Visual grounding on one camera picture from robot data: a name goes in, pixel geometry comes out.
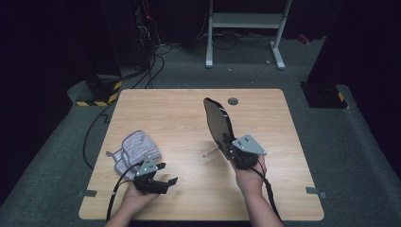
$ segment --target hand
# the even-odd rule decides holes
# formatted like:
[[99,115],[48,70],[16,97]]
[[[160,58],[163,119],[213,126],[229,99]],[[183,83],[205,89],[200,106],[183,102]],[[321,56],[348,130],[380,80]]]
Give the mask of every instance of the hand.
[[[232,166],[235,171],[236,184],[238,184],[238,187],[244,197],[247,195],[262,194],[263,179],[259,175],[250,169],[236,169],[233,163]],[[265,176],[266,165],[265,157],[263,155],[258,156],[258,164],[256,164],[253,168]]]
[[106,223],[106,226],[129,226],[132,218],[145,208],[151,201],[158,198],[160,194],[143,194],[129,182],[123,200],[117,212]]
[[[235,171],[236,184],[241,189],[244,196],[245,205],[247,207],[248,216],[253,227],[277,226],[282,227],[283,223],[274,214],[271,206],[268,204],[262,194],[263,179],[250,169],[236,169]],[[266,174],[265,157],[258,156],[258,164],[253,167],[263,176]]]
[[121,205],[128,206],[132,211],[135,211],[138,207],[142,210],[146,205],[159,196],[160,194],[143,194],[136,189],[133,183],[129,183]]

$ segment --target gray carpet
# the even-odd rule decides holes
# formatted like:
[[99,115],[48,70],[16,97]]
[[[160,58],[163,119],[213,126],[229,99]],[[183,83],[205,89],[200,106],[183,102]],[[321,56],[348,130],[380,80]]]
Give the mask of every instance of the gray carpet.
[[[230,44],[216,42],[220,47]],[[204,47],[172,45],[172,50],[162,55],[166,65],[153,81],[153,87],[282,89],[315,185],[327,193],[327,198],[322,199],[325,213],[322,221],[285,221],[285,225],[401,226],[401,183],[370,133],[349,89],[343,85],[338,87],[349,104],[348,109],[311,109],[307,105],[300,81],[307,80],[322,44],[323,40],[308,45],[282,40],[280,51],[287,67],[285,71],[277,70],[267,43],[238,43],[229,50],[215,48],[213,69],[204,67]],[[161,65],[157,60],[153,75]],[[131,88],[140,77],[124,79],[123,89]],[[147,82],[144,79],[136,88],[143,89]],[[68,95],[72,100],[83,85],[81,82],[70,89]],[[82,202],[78,192],[86,189],[91,177],[91,169],[82,157],[83,141],[103,109],[72,105],[70,113],[1,207],[0,226],[104,224],[104,220],[78,217]],[[106,113],[111,117],[113,106]],[[92,165],[107,128],[104,117],[100,117],[89,133],[86,153]],[[136,226],[156,225],[189,226],[190,223],[136,223]]]

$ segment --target table top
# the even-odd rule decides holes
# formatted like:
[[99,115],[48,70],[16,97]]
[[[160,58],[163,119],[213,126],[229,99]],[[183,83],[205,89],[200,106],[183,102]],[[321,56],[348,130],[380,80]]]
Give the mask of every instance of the table top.
[[[99,152],[88,190],[79,210],[83,219],[104,219],[113,187],[119,179],[114,160],[106,151],[121,149],[134,131],[144,131],[162,153],[166,168],[155,180],[178,177],[165,195],[153,201],[135,219],[247,220],[235,173],[221,151],[203,157],[216,144],[206,122],[203,99],[219,102],[230,116],[235,137],[249,133],[263,147],[274,200],[282,220],[321,220],[324,213],[307,166],[286,99],[278,89],[154,89],[124,90]],[[235,97],[238,104],[228,103]],[[127,187],[116,195],[113,213]]]

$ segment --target white stand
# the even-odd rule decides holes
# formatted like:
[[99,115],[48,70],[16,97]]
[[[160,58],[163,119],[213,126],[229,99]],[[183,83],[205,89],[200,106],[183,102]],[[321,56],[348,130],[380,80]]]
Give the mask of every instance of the white stand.
[[276,28],[277,35],[274,42],[270,42],[271,50],[280,70],[286,69],[281,58],[278,44],[286,25],[289,7],[292,0],[287,0],[283,13],[214,13],[213,0],[210,0],[209,29],[206,49],[206,68],[213,67],[213,28],[214,27],[244,27],[244,28]]

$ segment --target gray mount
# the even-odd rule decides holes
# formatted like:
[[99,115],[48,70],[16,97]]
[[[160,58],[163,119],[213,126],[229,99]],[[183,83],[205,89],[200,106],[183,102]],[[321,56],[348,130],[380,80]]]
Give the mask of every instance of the gray mount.
[[142,176],[150,172],[157,171],[158,167],[155,164],[155,162],[150,158],[150,156],[147,156],[144,159],[144,163],[139,167],[138,171],[136,172],[136,176]]
[[248,133],[233,141],[233,145],[244,152],[261,154],[263,156],[268,154]]

